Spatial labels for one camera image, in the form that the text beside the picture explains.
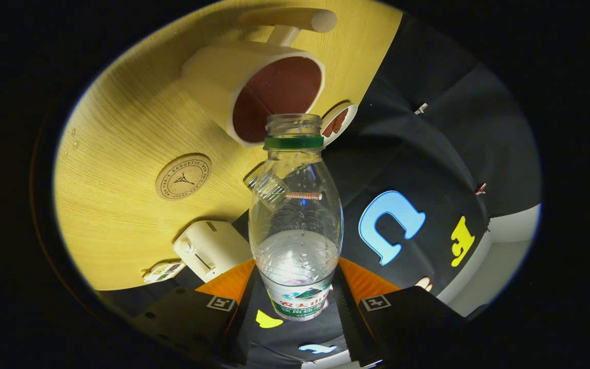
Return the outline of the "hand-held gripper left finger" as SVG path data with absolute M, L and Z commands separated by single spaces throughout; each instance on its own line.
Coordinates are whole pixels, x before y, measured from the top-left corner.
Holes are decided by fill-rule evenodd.
M 204 367 L 246 364 L 248 339 L 243 332 L 257 280 L 250 259 L 204 283 L 187 288 L 133 288 L 121 298 L 121 312 L 136 329 Z

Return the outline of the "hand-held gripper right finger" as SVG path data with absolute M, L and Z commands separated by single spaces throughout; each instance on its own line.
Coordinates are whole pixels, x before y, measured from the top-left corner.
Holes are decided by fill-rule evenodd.
M 350 358 L 362 367 L 431 367 L 468 323 L 424 288 L 397 287 L 345 258 L 334 297 Z

